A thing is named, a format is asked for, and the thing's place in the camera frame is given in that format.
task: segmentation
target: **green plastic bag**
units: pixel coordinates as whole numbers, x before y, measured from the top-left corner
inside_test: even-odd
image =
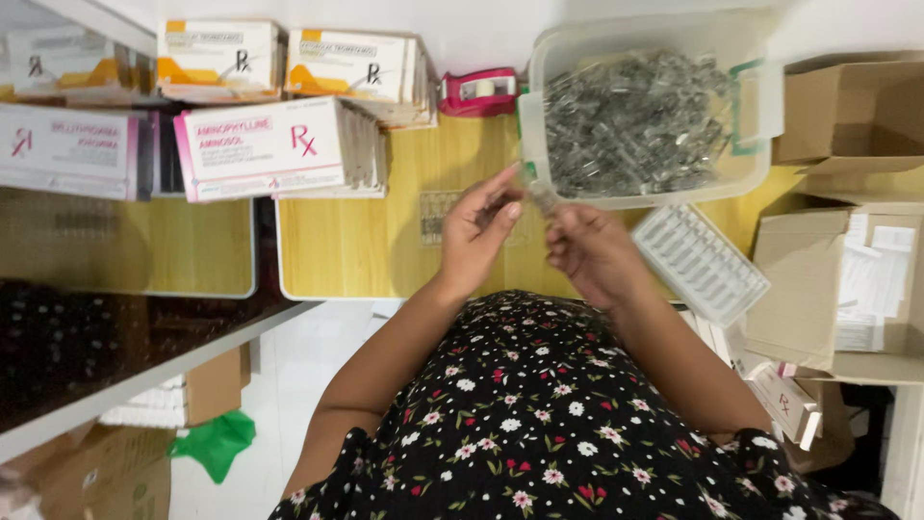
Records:
[[[250,417],[240,410],[220,415],[202,426],[189,429],[189,435],[174,440],[167,453],[171,458],[192,457],[199,461],[215,484],[221,484],[237,454],[257,436]]]

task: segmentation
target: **pink rx logo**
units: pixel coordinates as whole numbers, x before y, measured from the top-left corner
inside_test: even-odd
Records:
[[[13,155],[25,156],[26,152],[32,149],[32,130],[16,130],[16,137],[13,139]]]
[[[312,147],[314,144],[314,138],[306,139],[305,136],[308,134],[307,125],[295,125],[292,127],[292,148],[298,149],[304,147],[302,150],[301,156],[304,157],[308,152],[311,152],[312,155],[317,155],[318,152]]]

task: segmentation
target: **white wall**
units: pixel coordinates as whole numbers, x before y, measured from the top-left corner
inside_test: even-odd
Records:
[[[536,37],[568,21],[729,6],[788,6],[769,41],[785,62],[860,49],[924,48],[920,0],[96,0],[152,31],[156,20],[272,18],[288,28],[413,31],[437,71],[523,69]]]

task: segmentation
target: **hand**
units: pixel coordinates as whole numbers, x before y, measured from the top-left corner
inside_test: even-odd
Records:
[[[443,219],[443,261],[436,275],[453,298],[468,298],[491,272],[522,213],[523,191],[511,186],[519,163],[476,182]]]
[[[555,207],[545,233],[549,264],[606,311],[653,292],[648,269],[622,221],[581,204]]]

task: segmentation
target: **red tape dispenser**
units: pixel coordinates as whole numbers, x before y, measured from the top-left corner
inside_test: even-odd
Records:
[[[440,84],[440,112],[456,118],[490,118],[517,109],[517,76],[513,68],[492,68],[453,76]]]

